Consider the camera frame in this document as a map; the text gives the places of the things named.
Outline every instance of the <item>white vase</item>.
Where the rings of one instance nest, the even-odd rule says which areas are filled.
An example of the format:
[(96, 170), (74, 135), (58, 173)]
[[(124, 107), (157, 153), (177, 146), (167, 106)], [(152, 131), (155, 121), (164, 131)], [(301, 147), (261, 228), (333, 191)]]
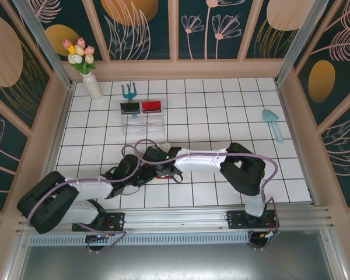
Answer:
[(96, 81), (96, 77), (92, 74), (92, 71), (88, 74), (81, 74), (83, 77), (83, 83), (85, 84), (89, 95), (95, 101), (100, 101), (103, 98), (101, 90), (99, 88), (99, 84)]

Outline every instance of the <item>light blue trowel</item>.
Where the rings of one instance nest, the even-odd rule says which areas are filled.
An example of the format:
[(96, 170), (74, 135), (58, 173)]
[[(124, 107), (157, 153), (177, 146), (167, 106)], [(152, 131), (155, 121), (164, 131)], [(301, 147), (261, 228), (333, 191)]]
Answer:
[(280, 143), (283, 141), (280, 130), (278, 126), (276, 125), (276, 121), (279, 119), (277, 115), (274, 114), (271, 110), (263, 110), (262, 111), (262, 118), (265, 121), (268, 121), (272, 124), (272, 129), (274, 130), (274, 134), (276, 136), (276, 140)]

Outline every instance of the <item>pink tulip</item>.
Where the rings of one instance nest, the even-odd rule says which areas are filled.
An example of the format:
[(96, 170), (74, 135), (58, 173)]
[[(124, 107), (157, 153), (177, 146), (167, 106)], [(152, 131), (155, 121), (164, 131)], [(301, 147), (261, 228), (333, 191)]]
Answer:
[(65, 50), (68, 50), (68, 47), (72, 45), (72, 43), (69, 40), (62, 41), (62, 45), (64, 45)]
[(79, 38), (78, 39), (78, 42), (76, 42), (76, 44), (82, 48), (85, 48), (86, 47), (86, 42), (83, 38)]
[(86, 49), (84, 50), (85, 54), (93, 54), (95, 51), (94, 47), (91, 47), (90, 45), (88, 47), (86, 47)]

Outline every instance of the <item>tulip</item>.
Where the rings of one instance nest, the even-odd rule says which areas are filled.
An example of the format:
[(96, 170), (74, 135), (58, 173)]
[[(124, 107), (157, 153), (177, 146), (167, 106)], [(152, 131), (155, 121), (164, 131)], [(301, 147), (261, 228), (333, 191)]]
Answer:
[(69, 55), (68, 55), (69, 63), (70, 63), (70, 64), (75, 64), (75, 61), (72, 60), (72, 56), (73, 56), (73, 54), (69, 54)]
[(75, 45), (74, 50), (76, 54), (84, 55), (84, 50), (80, 45)]
[(70, 46), (68, 47), (68, 51), (69, 51), (69, 53), (71, 53), (71, 54), (75, 54), (75, 48), (74, 48), (74, 46), (73, 46), (73, 45), (70, 45)]
[(71, 58), (75, 63), (81, 63), (83, 61), (83, 58), (79, 54), (73, 54)]
[(92, 63), (93, 63), (93, 60), (94, 60), (92, 54), (87, 54), (85, 59), (86, 59), (86, 62), (87, 62), (88, 64), (92, 64)]
[(79, 38), (78, 42), (76, 42), (78, 46), (80, 46), (82, 49), (86, 47), (86, 41), (83, 38)]
[(64, 46), (65, 50), (68, 50), (69, 46), (72, 45), (72, 43), (69, 40), (62, 41), (62, 45)]
[(85, 54), (93, 54), (95, 51), (94, 47), (91, 47), (90, 45), (88, 47), (86, 47), (86, 49), (84, 50)]

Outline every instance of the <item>black mounting plate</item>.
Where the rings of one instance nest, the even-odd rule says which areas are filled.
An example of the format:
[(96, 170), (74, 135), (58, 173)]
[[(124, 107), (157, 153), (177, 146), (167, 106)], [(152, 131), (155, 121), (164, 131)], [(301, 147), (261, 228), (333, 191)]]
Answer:
[(269, 229), (269, 220), (273, 225), (276, 223), (275, 211), (266, 210), (262, 217), (253, 217), (244, 210), (227, 211), (226, 220), (229, 229)]
[[(114, 228), (111, 228), (107, 221), (110, 221), (113, 225)], [(113, 231), (113, 232), (120, 232), (123, 230), (124, 227), (124, 213), (107, 213), (106, 214), (106, 223), (103, 224), (100, 228), (96, 228), (94, 226), (86, 225), (89, 226), (90, 228), (96, 229), (96, 230), (102, 230), (102, 231)], [(73, 223), (71, 230), (73, 232), (89, 232), (88, 230), (82, 228), (81, 226)]]

